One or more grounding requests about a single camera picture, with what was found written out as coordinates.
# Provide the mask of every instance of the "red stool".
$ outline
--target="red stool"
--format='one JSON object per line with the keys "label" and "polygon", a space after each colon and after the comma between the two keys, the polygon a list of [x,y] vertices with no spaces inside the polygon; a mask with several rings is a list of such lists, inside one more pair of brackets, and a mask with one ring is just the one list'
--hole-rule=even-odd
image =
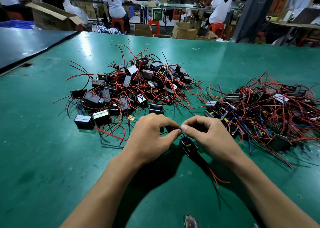
{"label": "red stool", "polygon": [[152,21],[151,19],[148,20],[148,24],[151,25],[156,25],[157,26],[157,32],[152,32],[152,34],[157,34],[160,35],[160,23],[159,21]]}
{"label": "red stool", "polygon": [[[219,33],[217,33],[217,31],[221,29],[221,34],[220,36],[218,35]],[[223,23],[212,23],[208,26],[208,32],[207,32],[207,36],[209,34],[209,31],[215,33],[218,38],[222,38],[223,36],[223,30],[224,30],[224,24]]]}
{"label": "red stool", "polygon": [[6,11],[8,18],[11,20],[25,21],[21,13]]}
{"label": "red stool", "polygon": [[172,20],[180,20],[181,9],[174,9],[173,12],[174,12],[174,15],[172,17]]}
{"label": "red stool", "polygon": [[118,23],[118,24],[120,24],[120,27],[121,27],[121,31],[122,32],[125,32],[126,30],[125,30],[125,28],[124,28],[124,20],[122,19],[122,18],[112,18],[112,23],[111,23],[111,25],[112,25],[112,27],[113,28],[115,28],[115,23]]}

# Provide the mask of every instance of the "fingernail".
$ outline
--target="fingernail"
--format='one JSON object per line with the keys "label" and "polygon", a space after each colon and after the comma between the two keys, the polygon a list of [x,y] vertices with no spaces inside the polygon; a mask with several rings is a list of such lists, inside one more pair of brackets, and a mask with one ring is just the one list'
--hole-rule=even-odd
{"label": "fingernail", "polygon": [[188,125],[185,125],[185,124],[183,124],[183,125],[180,126],[180,129],[181,129],[183,132],[185,132],[185,131],[187,130],[187,128],[188,128]]}

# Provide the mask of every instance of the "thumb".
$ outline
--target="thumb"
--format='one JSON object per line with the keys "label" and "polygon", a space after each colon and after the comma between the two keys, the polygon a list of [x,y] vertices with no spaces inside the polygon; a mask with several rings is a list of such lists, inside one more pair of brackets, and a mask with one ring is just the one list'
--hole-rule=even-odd
{"label": "thumb", "polygon": [[198,140],[201,139],[203,132],[198,131],[197,129],[189,126],[189,125],[181,125],[181,130],[189,137]]}
{"label": "thumb", "polygon": [[181,135],[182,131],[180,129],[175,129],[168,133],[166,136],[161,137],[165,145],[171,145],[178,137]]}

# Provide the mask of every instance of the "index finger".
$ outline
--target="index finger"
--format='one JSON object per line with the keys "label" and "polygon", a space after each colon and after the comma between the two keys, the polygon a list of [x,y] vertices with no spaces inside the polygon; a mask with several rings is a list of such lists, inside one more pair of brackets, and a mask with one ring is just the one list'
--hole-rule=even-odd
{"label": "index finger", "polygon": [[179,128],[179,125],[175,121],[173,121],[168,117],[165,117],[163,114],[158,114],[156,118],[157,118],[157,123],[159,124],[159,127],[171,126],[176,129]]}
{"label": "index finger", "polygon": [[194,126],[196,124],[203,124],[206,127],[206,129],[209,129],[211,123],[212,123],[211,118],[196,115],[190,119],[185,120],[182,124],[189,125],[189,126]]}

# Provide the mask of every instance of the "green table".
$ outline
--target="green table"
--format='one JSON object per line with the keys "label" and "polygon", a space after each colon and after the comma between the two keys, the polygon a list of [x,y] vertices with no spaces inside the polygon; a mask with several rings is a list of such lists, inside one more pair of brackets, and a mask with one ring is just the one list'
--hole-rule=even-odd
{"label": "green table", "polygon": [[[87,81],[86,77],[65,81],[81,73],[69,66],[69,60],[91,73],[106,72],[110,60],[122,61],[115,45],[129,40],[134,53],[149,48],[161,59],[163,51],[169,63],[183,63],[187,73],[203,80],[203,87],[220,84],[224,91],[235,90],[249,77],[267,70],[287,84],[311,86],[319,82],[320,55],[316,48],[83,32],[31,60],[32,66],[0,78],[1,227],[58,227],[97,181],[108,161],[121,151],[115,138],[106,137],[108,143],[101,142],[96,131],[80,132],[64,111],[65,101],[52,103]],[[129,53],[126,49],[124,52],[128,60]],[[194,96],[189,99],[193,107],[201,105]],[[192,116],[182,108],[165,109],[166,116],[178,124]],[[184,227],[184,215],[194,216],[200,228],[244,228],[259,222],[242,185],[225,167],[201,150],[216,175],[231,182],[220,184],[217,193],[210,178],[177,146],[178,141],[174,144],[135,176],[119,207],[115,227]],[[248,154],[248,146],[242,147]],[[295,149],[283,154],[296,170],[255,148],[252,156],[267,176],[317,222],[319,154],[315,146],[305,152]]]}

